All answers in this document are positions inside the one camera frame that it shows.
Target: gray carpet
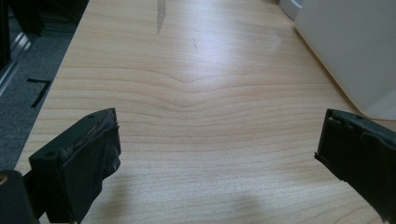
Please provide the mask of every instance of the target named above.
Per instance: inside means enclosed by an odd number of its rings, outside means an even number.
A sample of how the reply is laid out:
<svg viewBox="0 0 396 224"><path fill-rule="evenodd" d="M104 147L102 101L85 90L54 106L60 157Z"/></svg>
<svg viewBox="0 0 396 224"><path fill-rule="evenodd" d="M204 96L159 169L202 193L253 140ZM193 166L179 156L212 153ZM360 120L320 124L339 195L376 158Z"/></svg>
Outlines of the gray carpet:
<svg viewBox="0 0 396 224"><path fill-rule="evenodd" d="M75 29L65 22L46 23L42 36L35 38L18 62L17 72L0 96L0 170L15 168L48 92L40 99L45 89L41 81L54 79Z"/></svg>

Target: wooden table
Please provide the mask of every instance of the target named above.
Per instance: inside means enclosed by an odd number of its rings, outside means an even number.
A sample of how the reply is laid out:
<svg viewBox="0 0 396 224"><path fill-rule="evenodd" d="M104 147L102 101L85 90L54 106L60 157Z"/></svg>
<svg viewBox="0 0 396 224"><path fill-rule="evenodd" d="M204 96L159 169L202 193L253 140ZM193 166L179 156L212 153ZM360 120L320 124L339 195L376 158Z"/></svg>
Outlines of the wooden table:
<svg viewBox="0 0 396 224"><path fill-rule="evenodd" d="M121 167L84 223L381 223L314 160L326 109L359 112L277 1L91 0L17 170L108 107Z"/></svg>

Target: black marking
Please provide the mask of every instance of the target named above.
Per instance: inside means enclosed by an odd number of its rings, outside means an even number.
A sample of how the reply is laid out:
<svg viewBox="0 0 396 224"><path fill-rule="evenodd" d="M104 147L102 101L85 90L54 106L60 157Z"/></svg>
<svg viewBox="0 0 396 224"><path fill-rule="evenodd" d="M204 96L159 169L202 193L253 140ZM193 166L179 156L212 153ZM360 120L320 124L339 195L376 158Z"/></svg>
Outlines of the black marking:
<svg viewBox="0 0 396 224"><path fill-rule="evenodd" d="M165 0L158 0L158 14L157 14L157 34L160 33L163 28L163 21L165 20L166 2Z"/></svg>
<svg viewBox="0 0 396 224"><path fill-rule="evenodd" d="M195 42L195 38L194 38L194 46L195 46L195 49L198 50L197 44L196 44L196 42Z"/></svg>
<svg viewBox="0 0 396 224"><path fill-rule="evenodd" d="M45 84L43 90L41 90L41 92L37 96L37 99L35 99L35 102L31 105L32 108L35 108L40 103L41 99L44 97L48 88L50 87L50 81L49 80L39 80L39 79L34 79L34 78L28 78L26 81L33 82L33 83L44 83Z"/></svg>

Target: wooden tabletop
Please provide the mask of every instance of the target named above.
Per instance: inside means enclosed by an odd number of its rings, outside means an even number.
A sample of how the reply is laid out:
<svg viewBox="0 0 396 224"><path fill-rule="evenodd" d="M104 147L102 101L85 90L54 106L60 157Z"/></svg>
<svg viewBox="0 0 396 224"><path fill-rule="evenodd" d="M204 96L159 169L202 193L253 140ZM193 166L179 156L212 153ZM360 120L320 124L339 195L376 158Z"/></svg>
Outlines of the wooden tabletop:
<svg viewBox="0 0 396 224"><path fill-rule="evenodd" d="M381 223L314 159L326 109L359 112L275 0L91 0L17 170L108 107L121 167L84 223Z"/></svg>

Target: floor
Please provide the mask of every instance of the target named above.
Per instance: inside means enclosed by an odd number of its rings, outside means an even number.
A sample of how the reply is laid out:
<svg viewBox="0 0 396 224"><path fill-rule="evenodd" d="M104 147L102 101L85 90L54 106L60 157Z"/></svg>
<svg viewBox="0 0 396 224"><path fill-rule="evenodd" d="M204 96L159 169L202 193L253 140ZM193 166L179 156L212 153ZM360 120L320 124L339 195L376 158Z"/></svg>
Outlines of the floor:
<svg viewBox="0 0 396 224"><path fill-rule="evenodd" d="M45 24L41 36L25 35L9 11L13 52L11 71L0 89L0 170L15 168L76 31L59 13L40 8L40 15Z"/></svg>

